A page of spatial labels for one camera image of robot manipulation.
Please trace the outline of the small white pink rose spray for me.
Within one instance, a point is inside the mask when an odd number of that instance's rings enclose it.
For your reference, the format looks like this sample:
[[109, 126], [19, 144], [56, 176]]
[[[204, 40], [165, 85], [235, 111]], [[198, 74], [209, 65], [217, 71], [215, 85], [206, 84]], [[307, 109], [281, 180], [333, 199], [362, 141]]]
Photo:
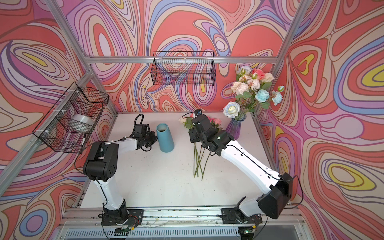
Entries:
[[[187, 113], [179, 119], [179, 122], [183, 124], [186, 129], [192, 130], [193, 117], [194, 117], [193, 113]], [[205, 168], [202, 166], [204, 154], [205, 154], [205, 149], [203, 149], [202, 147], [198, 148], [197, 143], [194, 143], [193, 175], [194, 175], [194, 178], [197, 177], [197, 178], [200, 178], [201, 180], [204, 178], [204, 174], [205, 174]]]

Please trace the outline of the teal ceramic cylinder vase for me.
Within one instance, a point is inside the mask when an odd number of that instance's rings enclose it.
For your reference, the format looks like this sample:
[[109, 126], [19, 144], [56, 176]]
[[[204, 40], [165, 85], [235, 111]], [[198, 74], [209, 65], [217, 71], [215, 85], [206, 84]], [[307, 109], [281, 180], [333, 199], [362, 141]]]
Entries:
[[162, 123], [157, 126], [156, 130], [161, 151], [164, 153], [171, 152], [175, 144], [169, 126]]

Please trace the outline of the purple blue glass vase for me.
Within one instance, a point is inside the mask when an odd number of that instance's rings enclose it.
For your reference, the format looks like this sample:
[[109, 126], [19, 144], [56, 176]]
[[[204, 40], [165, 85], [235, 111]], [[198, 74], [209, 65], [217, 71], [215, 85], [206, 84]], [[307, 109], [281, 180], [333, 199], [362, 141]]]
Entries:
[[247, 118], [246, 113], [240, 111], [239, 114], [231, 119], [226, 128], [226, 132], [237, 140], [240, 137], [242, 122]]

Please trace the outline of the white blue-edged rose stem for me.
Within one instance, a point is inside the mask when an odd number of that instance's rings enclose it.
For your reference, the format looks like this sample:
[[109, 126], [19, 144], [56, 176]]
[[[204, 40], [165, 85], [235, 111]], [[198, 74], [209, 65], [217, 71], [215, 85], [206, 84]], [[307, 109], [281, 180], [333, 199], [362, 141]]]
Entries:
[[236, 102], [228, 102], [228, 104], [223, 108], [223, 113], [226, 117], [234, 119], [238, 116], [241, 107]]

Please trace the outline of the peach peony flower stem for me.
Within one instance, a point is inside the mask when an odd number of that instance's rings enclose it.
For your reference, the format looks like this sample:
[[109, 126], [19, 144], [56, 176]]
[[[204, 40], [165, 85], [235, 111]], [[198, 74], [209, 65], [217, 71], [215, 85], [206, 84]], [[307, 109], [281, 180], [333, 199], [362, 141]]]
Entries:
[[260, 88], [261, 82], [258, 76], [252, 75], [239, 76], [231, 86], [232, 92], [236, 95], [236, 102], [240, 105], [254, 103]]

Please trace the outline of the teal peony flower stem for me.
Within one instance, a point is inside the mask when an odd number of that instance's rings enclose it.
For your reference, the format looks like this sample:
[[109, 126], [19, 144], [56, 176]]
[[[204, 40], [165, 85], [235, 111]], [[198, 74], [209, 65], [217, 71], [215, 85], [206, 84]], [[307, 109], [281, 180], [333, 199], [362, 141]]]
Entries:
[[269, 93], [267, 90], [259, 90], [255, 96], [258, 103], [260, 103], [263, 109], [269, 109], [271, 104], [274, 106], [279, 105], [283, 101], [282, 92], [285, 90], [285, 86], [278, 86], [276, 91]]

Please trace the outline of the white blue rose stem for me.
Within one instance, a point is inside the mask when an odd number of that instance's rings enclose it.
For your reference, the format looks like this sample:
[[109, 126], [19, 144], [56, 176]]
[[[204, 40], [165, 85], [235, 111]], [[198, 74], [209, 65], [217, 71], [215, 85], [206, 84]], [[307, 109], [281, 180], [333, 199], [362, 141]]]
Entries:
[[249, 75], [251, 72], [252, 68], [249, 66], [242, 66], [236, 71], [237, 76]]

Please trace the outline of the pink rosebud spray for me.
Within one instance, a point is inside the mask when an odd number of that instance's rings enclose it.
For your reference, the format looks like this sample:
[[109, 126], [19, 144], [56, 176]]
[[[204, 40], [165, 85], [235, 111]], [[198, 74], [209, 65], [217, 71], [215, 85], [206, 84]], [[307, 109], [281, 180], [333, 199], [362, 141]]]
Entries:
[[265, 78], [265, 76], [266, 76], [266, 73], [263, 72], [263, 71], [260, 70], [260, 69], [253, 69], [253, 70], [252, 70], [252, 79], [254, 79], [254, 80], [263, 81], [263, 79]]

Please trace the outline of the magenta rose stem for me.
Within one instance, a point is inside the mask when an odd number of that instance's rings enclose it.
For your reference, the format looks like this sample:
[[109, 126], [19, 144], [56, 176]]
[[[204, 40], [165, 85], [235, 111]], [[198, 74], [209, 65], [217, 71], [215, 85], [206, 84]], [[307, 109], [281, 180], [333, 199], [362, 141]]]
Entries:
[[211, 124], [213, 124], [213, 126], [215, 128], [220, 128], [221, 127], [221, 123], [222, 121], [220, 119], [217, 119], [217, 118], [211, 118], [208, 116], [208, 119], [210, 121]]

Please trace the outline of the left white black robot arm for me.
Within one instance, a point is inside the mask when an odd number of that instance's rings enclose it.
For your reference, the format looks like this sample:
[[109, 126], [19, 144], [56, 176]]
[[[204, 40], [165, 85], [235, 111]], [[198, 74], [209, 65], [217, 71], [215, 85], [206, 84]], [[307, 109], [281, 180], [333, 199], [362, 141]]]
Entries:
[[129, 137], [92, 144], [83, 166], [83, 174], [97, 185], [104, 197], [103, 210], [99, 215], [102, 226], [126, 225], [129, 222], [126, 200], [121, 196], [115, 178], [119, 152], [148, 152], [157, 140], [155, 132], [150, 130], [148, 124], [135, 124]]

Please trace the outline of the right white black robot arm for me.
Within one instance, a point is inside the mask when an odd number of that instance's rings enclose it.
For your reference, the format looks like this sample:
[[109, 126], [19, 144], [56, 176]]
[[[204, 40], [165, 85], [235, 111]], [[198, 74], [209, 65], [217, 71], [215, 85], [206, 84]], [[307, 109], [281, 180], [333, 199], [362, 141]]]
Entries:
[[294, 178], [280, 174], [257, 160], [248, 153], [235, 138], [224, 130], [214, 127], [202, 110], [195, 110], [189, 129], [191, 143], [200, 142], [202, 148], [212, 155], [222, 157], [245, 175], [259, 188], [260, 195], [254, 198], [243, 197], [233, 208], [233, 221], [245, 223], [253, 215], [265, 214], [271, 219], [278, 219], [293, 193]]

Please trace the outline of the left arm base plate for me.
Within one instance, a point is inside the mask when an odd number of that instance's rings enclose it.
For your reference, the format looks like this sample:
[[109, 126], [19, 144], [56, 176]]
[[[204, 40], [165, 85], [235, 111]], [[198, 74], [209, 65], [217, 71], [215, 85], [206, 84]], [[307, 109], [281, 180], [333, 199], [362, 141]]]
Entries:
[[137, 227], [142, 224], [143, 215], [143, 209], [128, 209], [123, 213], [120, 210], [110, 211], [104, 208], [98, 217], [102, 220], [102, 226]]

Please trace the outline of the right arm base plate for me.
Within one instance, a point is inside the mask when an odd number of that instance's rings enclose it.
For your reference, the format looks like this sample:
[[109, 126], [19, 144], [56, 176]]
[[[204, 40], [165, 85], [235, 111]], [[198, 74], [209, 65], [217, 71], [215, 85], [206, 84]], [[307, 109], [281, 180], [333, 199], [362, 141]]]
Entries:
[[261, 214], [247, 217], [238, 208], [222, 208], [218, 217], [222, 219], [223, 224], [252, 224], [258, 226], [263, 223]]

